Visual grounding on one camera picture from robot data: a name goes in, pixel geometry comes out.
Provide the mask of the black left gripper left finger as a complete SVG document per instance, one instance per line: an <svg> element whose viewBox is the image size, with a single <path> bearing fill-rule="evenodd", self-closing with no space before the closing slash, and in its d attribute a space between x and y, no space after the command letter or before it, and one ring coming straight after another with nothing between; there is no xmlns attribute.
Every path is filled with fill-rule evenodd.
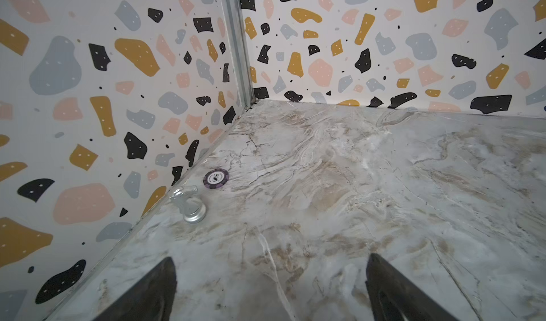
<svg viewBox="0 0 546 321"><path fill-rule="evenodd" d="M173 259L166 257L102 311L95 321L169 320L176 288L176 267Z"/></svg>

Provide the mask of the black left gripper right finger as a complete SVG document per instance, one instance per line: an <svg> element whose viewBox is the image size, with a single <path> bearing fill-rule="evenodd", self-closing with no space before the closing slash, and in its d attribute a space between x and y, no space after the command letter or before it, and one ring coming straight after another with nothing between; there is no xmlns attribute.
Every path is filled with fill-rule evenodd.
<svg viewBox="0 0 546 321"><path fill-rule="evenodd" d="M456 319L379 254L370 255L366 277L375 321Z"/></svg>

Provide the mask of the aluminium corner post left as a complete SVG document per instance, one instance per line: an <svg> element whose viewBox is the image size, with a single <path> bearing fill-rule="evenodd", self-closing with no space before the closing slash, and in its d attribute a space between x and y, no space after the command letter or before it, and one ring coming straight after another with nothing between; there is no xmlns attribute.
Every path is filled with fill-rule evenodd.
<svg viewBox="0 0 546 321"><path fill-rule="evenodd" d="M227 35L233 56L233 68L237 77L237 87L244 110L255 103L253 85L250 78L250 65L245 45L245 29L240 9L240 0L221 0L226 18Z"/></svg>

